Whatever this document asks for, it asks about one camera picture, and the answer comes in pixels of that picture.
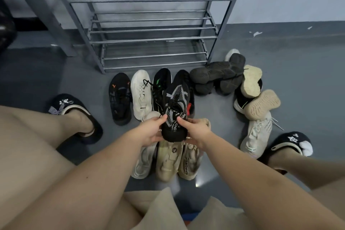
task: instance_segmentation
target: shoe rack frame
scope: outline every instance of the shoe rack frame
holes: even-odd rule
[[[95,3],[113,3],[115,4],[121,4],[123,2],[162,2],[162,7],[164,7],[165,2],[189,2],[189,1],[206,1],[206,7],[202,10],[155,10],[155,11],[114,11],[112,13],[109,12],[103,12],[103,11],[96,11],[94,4]],[[221,25],[218,27],[211,15],[210,7],[212,2],[214,1],[227,1],[228,6],[225,12],[225,15],[222,19]],[[97,63],[99,69],[102,73],[105,73],[108,70],[118,70],[118,69],[126,69],[126,68],[143,68],[143,67],[158,67],[158,66],[169,66],[169,65],[183,65],[183,64],[195,64],[195,63],[201,63],[205,64],[207,62],[210,62],[212,59],[212,56],[214,54],[215,47],[217,46],[218,40],[222,37],[226,24],[228,22],[228,19],[230,17],[231,11],[235,5],[236,0],[62,0],[63,4],[65,5],[68,13],[70,14],[72,20],[74,21],[77,29],[80,32],[81,37],[83,38],[89,53],[94,58],[95,62]],[[91,26],[88,29],[84,29],[82,26],[80,19],[75,12],[75,9],[73,8],[73,4],[76,3],[86,3],[89,10],[91,11],[92,18],[91,18]],[[159,18],[153,18],[153,19],[140,19],[138,18],[138,15],[142,14],[160,14]],[[190,14],[190,13],[197,13],[197,14],[203,14],[202,17],[195,16],[195,17],[183,17],[183,14]],[[100,15],[118,15],[118,14],[136,14],[136,19],[108,19],[108,20],[99,20]],[[176,17],[169,16],[167,18],[162,18],[162,15],[177,15]],[[175,20],[200,20],[202,24],[190,26],[190,27],[178,27],[178,26],[169,26],[169,27],[159,27],[152,29],[150,27],[147,28],[139,28],[134,29],[132,27],[128,27],[127,29],[121,28],[119,30],[113,30],[113,29],[107,29],[102,27],[106,23],[129,23],[129,22],[158,22],[158,21],[175,21]],[[175,32],[175,31],[198,31],[199,35],[193,35],[193,36],[181,36],[181,37],[164,37],[164,38],[141,38],[141,39],[108,39],[107,36],[110,33],[134,33],[134,32],[149,32],[149,31],[164,31],[164,32]],[[208,52],[204,40],[213,40],[213,44],[211,46],[210,51]],[[193,52],[193,53],[174,53],[174,54],[152,54],[152,55],[143,55],[143,56],[117,56],[117,57],[106,57],[107,49],[109,45],[117,45],[117,44],[123,44],[123,43],[138,43],[138,42],[155,42],[155,41],[177,41],[177,40],[193,40],[195,42],[199,43],[199,46],[201,48],[201,51]],[[201,60],[198,61],[191,61],[191,62],[177,62],[177,63],[167,63],[167,64],[157,64],[157,58],[160,57],[175,57],[178,59],[180,56],[185,55],[199,55],[201,56]],[[116,60],[117,62],[123,59],[131,59],[131,58],[148,58],[150,60],[150,64],[147,65],[131,65],[131,66],[108,66],[108,62]]]

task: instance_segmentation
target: foot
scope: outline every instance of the foot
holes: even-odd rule
[[[294,162],[301,155],[292,148],[283,148],[274,153],[268,160],[267,165],[273,169],[285,170],[284,164]]]
[[[91,120],[83,112],[77,109],[72,109],[66,116],[69,116],[80,125],[79,132],[81,133],[89,134],[95,129]]]

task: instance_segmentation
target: person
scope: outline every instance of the person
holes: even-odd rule
[[[75,133],[94,129],[84,112],[49,115],[0,106],[0,228],[185,228],[168,189],[123,193],[140,148],[162,140],[159,128],[166,118],[141,123],[74,166],[55,148]],[[178,122],[188,130],[187,141],[207,153],[245,213],[213,200],[188,229],[345,229],[343,164],[285,148],[266,166],[198,119]],[[287,170],[315,190],[307,193],[271,167]]]

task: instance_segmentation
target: black slipper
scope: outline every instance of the black slipper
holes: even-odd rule
[[[130,79],[125,73],[118,73],[109,85],[109,100],[112,118],[117,125],[126,125],[132,118]]]
[[[76,97],[70,94],[57,95],[51,100],[48,113],[52,115],[65,115],[73,109],[77,109],[84,113],[88,117],[88,119],[90,119],[94,126],[94,130],[88,134],[78,133],[78,135],[82,138],[82,142],[84,144],[95,144],[101,139],[103,135],[103,129],[97,122],[97,120],[86,109],[84,104]]]
[[[309,157],[313,154],[313,147],[310,142],[310,139],[305,134],[294,131],[289,133],[283,133],[280,136],[278,136],[273,141],[271,146],[265,150],[262,156],[258,158],[258,161],[267,165],[272,155],[274,155],[278,150],[281,150],[286,147],[292,148],[293,150],[305,157]],[[287,173],[285,170],[277,171],[283,175]]]

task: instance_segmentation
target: gray wall baseboard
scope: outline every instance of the gray wall baseboard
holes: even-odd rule
[[[84,44],[76,29],[65,30],[65,32],[70,36],[74,45]],[[155,32],[153,28],[153,31],[150,33],[159,36],[161,32]],[[205,35],[213,34],[210,30],[205,31]],[[345,35],[345,21],[227,24],[222,39],[308,38],[338,35]],[[140,34],[135,33],[131,38],[149,37],[148,32],[144,32]],[[9,49],[50,47],[54,45],[56,45],[56,42],[48,31],[19,32],[16,40],[9,46]]]

